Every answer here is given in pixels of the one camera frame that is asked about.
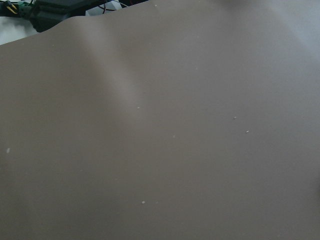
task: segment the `gray-brown surface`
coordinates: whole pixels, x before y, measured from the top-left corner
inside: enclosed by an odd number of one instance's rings
[[[1,239],[319,240],[320,3],[250,2],[1,46]]]

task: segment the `black device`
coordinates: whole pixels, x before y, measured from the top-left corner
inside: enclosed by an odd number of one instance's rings
[[[131,6],[145,1],[147,0],[116,0],[122,6]],[[31,3],[0,1],[0,16],[29,20],[34,29],[40,33],[68,18],[85,16],[87,10],[107,2],[110,0],[36,0]]]

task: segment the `white wire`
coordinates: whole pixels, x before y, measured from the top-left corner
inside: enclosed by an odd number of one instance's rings
[[[119,1],[117,1],[117,0],[111,0],[111,2],[116,2],[116,3],[118,3],[118,4],[121,4],[121,5],[125,6],[125,7],[129,7],[128,5],[125,5],[124,3],[119,2]]]

